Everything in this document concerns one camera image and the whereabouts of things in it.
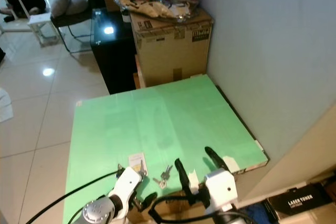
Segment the white wall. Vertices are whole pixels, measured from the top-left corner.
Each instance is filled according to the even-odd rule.
[[[254,198],[277,188],[300,183],[329,168],[334,170],[336,164],[335,139],[336,105],[329,109],[294,148],[258,182],[247,198]]]
[[[201,5],[215,19],[208,74],[271,158],[238,179],[242,198],[336,100],[336,0]]]

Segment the white tile floor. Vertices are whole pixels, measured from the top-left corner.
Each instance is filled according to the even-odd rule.
[[[89,29],[86,22],[73,32]],[[80,46],[69,37],[70,47]],[[14,110],[12,119],[0,123],[0,210],[9,224],[25,223],[65,192],[76,102],[108,90],[92,52],[72,57],[63,44],[41,48],[29,32],[2,34],[0,47],[6,52],[0,87]],[[47,68],[55,73],[44,76]],[[35,223],[60,224],[62,210],[59,204]]]

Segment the black cabinet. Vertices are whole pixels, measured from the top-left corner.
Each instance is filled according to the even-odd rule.
[[[120,12],[92,11],[91,48],[110,94],[135,89],[136,49],[130,23]]]

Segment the sticker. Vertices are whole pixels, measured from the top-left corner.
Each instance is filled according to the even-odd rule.
[[[193,42],[209,39],[210,27],[193,31]]]
[[[143,169],[146,171],[146,174],[148,176],[146,160],[143,152],[128,157],[129,166],[131,166],[136,172],[139,172],[141,169],[141,161],[143,163]]]
[[[196,174],[196,170],[193,171],[193,173],[189,173],[188,175],[189,178],[189,188],[192,194],[196,194],[198,193],[198,185],[199,185],[199,181],[197,178],[197,174]]]
[[[255,140],[255,142],[256,142],[256,144],[258,145],[258,147],[259,147],[262,151],[264,151],[264,148],[263,148],[262,145],[259,143],[259,141],[258,141],[258,140]]]
[[[240,170],[239,165],[233,157],[225,156],[223,160],[231,173],[235,173]]]
[[[152,23],[150,20],[146,20],[144,22],[138,22],[138,26],[140,30],[147,30],[153,28]]]

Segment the chair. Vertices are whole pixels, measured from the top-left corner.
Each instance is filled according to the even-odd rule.
[[[77,52],[90,51],[91,49],[71,51],[68,48],[68,46],[67,46],[67,44],[66,44],[66,42],[64,40],[64,37],[63,37],[63,35],[62,35],[61,31],[60,31],[60,27],[67,26],[68,29],[69,29],[70,34],[73,36],[74,39],[77,39],[77,38],[80,38],[80,37],[91,36],[91,34],[75,36],[73,34],[73,32],[71,31],[70,26],[91,19],[91,17],[92,17],[92,9],[93,8],[97,8],[98,1],[99,0],[89,0],[89,7],[84,12],[82,12],[82,13],[74,14],[74,15],[61,15],[61,16],[56,17],[56,18],[53,18],[53,17],[51,18],[51,22],[56,27],[56,29],[57,29],[57,31],[58,31],[58,33],[60,35],[60,38],[62,39],[63,44],[64,44],[65,48],[67,49],[67,51],[69,53],[74,54],[74,53],[77,53]]]

